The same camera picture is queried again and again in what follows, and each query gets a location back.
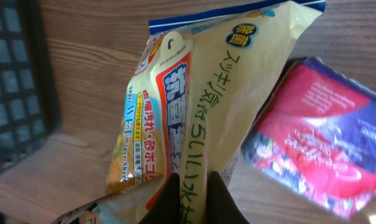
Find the black crate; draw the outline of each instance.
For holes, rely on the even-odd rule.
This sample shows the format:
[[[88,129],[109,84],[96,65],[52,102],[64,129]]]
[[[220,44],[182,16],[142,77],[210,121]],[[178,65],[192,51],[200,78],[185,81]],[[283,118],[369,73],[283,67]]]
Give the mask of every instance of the black crate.
[[[59,125],[39,4],[0,0],[0,173],[40,149]]]

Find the plastic wrapper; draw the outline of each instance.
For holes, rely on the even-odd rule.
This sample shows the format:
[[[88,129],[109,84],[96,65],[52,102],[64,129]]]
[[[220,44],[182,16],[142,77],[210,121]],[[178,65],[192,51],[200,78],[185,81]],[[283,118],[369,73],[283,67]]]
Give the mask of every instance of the plastic wrapper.
[[[376,93],[306,59],[285,75],[241,150],[271,178],[350,217],[376,195]]]
[[[297,38],[324,9],[322,1],[299,3],[305,6],[263,1],[149,22],[152,35],[127,87],[107,184],[109,194],[139,201],[121,212],[124,204],[102,200],[101,211],[139,221],[177,172],[183,223],[203,221],[207,174],[218,171],[229,182]]]

